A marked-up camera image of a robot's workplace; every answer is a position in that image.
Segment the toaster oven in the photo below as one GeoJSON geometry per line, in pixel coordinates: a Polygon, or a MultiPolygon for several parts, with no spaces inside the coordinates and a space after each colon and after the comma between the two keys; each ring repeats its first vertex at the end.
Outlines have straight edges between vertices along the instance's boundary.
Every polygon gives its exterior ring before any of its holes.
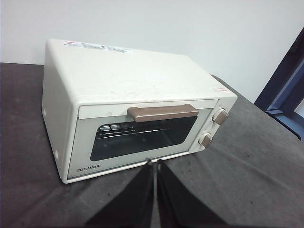
{"type": "Polygon", "coordinates": [[[202,151],[236,99],[185,55],[46,43],[42,114],[64,183],[202,151]]]}

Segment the blue window frame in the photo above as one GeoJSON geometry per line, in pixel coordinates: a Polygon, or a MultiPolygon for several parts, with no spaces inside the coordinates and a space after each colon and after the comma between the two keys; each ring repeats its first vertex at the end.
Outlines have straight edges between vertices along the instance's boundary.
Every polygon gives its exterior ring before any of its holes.
{"type": "Polygon", "coordinates": [[[304,29],[255,101],[255,105],[304,140],[304,118],[295,112],[304,99],[304,29]]]}

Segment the black tabletop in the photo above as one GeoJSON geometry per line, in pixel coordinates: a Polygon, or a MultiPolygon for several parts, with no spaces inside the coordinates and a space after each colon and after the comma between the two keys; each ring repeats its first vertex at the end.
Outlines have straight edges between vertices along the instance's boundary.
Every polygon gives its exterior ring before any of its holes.
{"type": "MultiPolygon", "coordinates": [[[[2,227],[84,224],[140,169],[63,184],[41,114],[42,82],[42,65],[1,64],[2,227]]],[[[212,145],[166,164],[230,224],[304,227],[304,144],[235,93],[212,145]]]]}

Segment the beige handle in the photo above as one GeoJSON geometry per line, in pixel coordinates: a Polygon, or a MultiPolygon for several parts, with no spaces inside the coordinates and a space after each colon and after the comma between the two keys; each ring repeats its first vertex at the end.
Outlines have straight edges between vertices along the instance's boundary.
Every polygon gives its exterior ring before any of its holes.
{"type": "Polygon", "coordinates": [[[192,105],[185,104],[179,106],[165,106],[152,108],[131,107],[128,109],[128,115],[136,122],[167,120],[182,117],[197,116],[198,110],[192,105]]]}

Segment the oven window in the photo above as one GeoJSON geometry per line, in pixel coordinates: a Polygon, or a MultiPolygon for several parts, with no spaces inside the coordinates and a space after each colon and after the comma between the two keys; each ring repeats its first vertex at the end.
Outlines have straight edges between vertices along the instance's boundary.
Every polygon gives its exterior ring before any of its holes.
{"type": "Polygon", "coordinates": [[[181,144],[197,116],[147,122],[101,125],[96,132],[91,160],[118,157],[181,144]]]}

